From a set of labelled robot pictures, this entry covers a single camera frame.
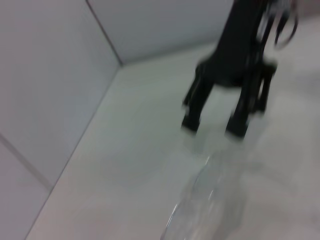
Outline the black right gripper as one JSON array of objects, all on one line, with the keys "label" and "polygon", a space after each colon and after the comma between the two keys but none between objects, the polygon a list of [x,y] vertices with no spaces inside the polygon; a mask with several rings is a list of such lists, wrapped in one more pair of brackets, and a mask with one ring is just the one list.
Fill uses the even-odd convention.
[{"label": "black right gripper", "polygon": [[214,84],[224,87],[243,84],[237,106],[226,126],[226,132],[232,136],[243,140],[249,116],[265,112],[271,80],[277,69],[275,63],[264,60],[265,46],[275,20],[273,15],[268,18],[262,38],[258,39],[257,34],[264,14],[273,3],[272,0],[233,2],[214,52],[195,69],[194,80],[182,102],[185,107],[182,128],[197,133],[201,113]]}]

